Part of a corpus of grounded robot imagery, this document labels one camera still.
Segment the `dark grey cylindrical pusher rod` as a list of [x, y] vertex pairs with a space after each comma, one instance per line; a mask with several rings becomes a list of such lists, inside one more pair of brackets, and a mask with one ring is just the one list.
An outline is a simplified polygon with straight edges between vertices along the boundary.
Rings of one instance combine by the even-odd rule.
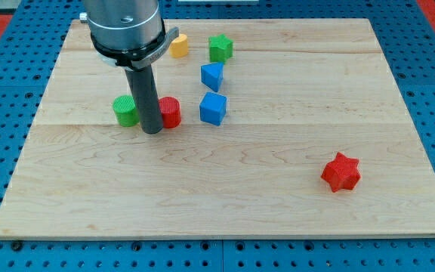
[[160, 132], [163, 128], [163, 119], [152, 67], [126, 70], [125, 75], [140, 118], [141, 128], [147, 134]]

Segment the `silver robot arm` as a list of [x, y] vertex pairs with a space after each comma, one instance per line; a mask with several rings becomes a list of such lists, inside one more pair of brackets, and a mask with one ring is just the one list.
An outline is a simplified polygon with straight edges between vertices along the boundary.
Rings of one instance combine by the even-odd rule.
[[165, 28], [157, 0], [84, 0], [83, 5], [94, 48], [105, 62], [125, 71], [142, 130], [160, 132], [164, 125], [152, 64], [179, 29]]

